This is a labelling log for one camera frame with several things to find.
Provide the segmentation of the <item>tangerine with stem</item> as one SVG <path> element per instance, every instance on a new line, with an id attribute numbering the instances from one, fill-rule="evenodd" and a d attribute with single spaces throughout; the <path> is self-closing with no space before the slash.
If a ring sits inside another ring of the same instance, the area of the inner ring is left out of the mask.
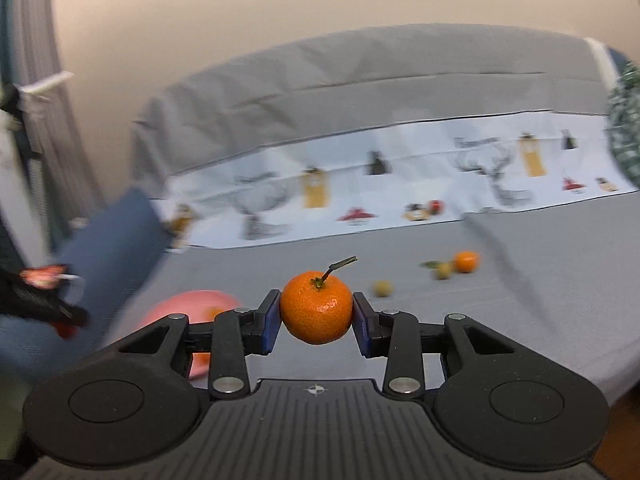
<path id="1" fill-rule="evenodd" d="M 290 334 L 306 344 L 329 344 L 342 338 L 352 322 L 352 292 L 334 273 L 355 263 L 355 256 L 324 271 L 291 278 L 280 297 L 280 318 Z"/>

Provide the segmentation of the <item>grey printed sofa cover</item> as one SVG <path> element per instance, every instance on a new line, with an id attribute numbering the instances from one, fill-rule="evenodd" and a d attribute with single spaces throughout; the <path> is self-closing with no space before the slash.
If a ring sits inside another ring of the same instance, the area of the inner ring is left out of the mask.
<path id="1" fill-rule="evenodd" d="M 608 150 L 622 56 L 536 30 L 338 32 L 187 76 L 132 128 L 134 183 L 190 222 L 108 336 L 161 301 L 268 290 L 348 256 L 348 286 L 427 322 L 462 312 L 595 382 L 639 379 L 639 192 Z M 421 263 L 478 252 L 473 273 Z"/>

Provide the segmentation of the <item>grey curtain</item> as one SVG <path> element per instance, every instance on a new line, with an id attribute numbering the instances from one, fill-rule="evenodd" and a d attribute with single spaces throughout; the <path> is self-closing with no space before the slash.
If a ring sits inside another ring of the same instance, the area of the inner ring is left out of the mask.
<path id="1" fill-rule="evenodd" d="M 52 0 L 11 0 L 12 70 L 27 91 L 27 131 L 67 220 L 105 207 L 70 104 L 54 30 Z"/>

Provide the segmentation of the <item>small longan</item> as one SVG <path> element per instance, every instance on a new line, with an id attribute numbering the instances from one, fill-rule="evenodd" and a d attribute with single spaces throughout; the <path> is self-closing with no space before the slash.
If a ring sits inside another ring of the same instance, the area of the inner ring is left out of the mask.
<path id="1" fill-rule="evenodd" d="M 394 286 L 389 281 L 375 281 L 372 284 L 372 292 L 374 293 L 375 297 L 386 298 L 393 295 Z"/>

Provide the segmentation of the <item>longan with green leaf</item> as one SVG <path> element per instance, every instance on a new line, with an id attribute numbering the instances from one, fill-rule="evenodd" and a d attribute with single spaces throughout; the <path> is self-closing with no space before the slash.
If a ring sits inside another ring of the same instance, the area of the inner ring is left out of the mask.
<path id="1" fill-rule="evenodd" d="M 454 263 L 452 261 L 430 260 L 421 263 L 422 268 L 431 270 L 435 280 L 449 280 L 454 274 Z"/>

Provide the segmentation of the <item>red cherry tomato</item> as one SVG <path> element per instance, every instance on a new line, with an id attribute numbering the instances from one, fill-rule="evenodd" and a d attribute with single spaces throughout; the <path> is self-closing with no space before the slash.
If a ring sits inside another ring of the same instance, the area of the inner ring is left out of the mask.
<path id="1" fill-rule="evenodd" d="M 55 333 L 64 340 L 74 338 L 78 331 L 77 326 L 68 325 L 65 323 L 52 323 L 52 326 L 55 330 Z"/>

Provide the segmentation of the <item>black smartphone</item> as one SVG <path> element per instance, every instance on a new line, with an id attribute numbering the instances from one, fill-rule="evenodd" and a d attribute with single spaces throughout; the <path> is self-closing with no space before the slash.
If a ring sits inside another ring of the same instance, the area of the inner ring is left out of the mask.
<path id="1" fill-rule="evenodd" d="M 23 269 L 18 275 L 29 285 L 52 290 L 58 288 L 65 272 L 66 266 L 64 264 L 48 264 L 39 268 Z"/>

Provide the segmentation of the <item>orange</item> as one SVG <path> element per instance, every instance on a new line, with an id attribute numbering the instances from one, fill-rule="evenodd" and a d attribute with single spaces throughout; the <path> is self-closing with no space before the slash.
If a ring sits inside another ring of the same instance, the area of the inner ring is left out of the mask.
<path id="1" fill-rule="evenodd" d="M 228 309 L 227 308 L 222 308 L 222 307 L 212 307 L 209 308 L 206 312 L 205 312 L 205 321 L 206 322 L 213 322 L 213 320 L 220 315 L 221 313 L 227 312 Z"/>

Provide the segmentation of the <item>pink round plate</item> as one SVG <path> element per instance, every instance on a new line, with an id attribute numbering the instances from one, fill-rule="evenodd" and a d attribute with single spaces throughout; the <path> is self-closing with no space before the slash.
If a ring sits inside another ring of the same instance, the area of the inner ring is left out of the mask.
<path id="1" fill-rule="evenodd" d="M 222 292 L 221 290 L 189 290 L 180 292 L 175 296 L 161 301 L 142 318 L 138 328 L 150 325 L 166 315 L 183 313 L 192 324 L 208 323 L 205 321 L 205 312 L 212 307 L 227 308 L 232 311 L 241 307 L 241 301 L 235 296 Z M 192 354 L 192 363 L 189 379 L 200 379 L 207 375 L 210 362 L 209 342 L 204 346 L 204 351 Z"/>

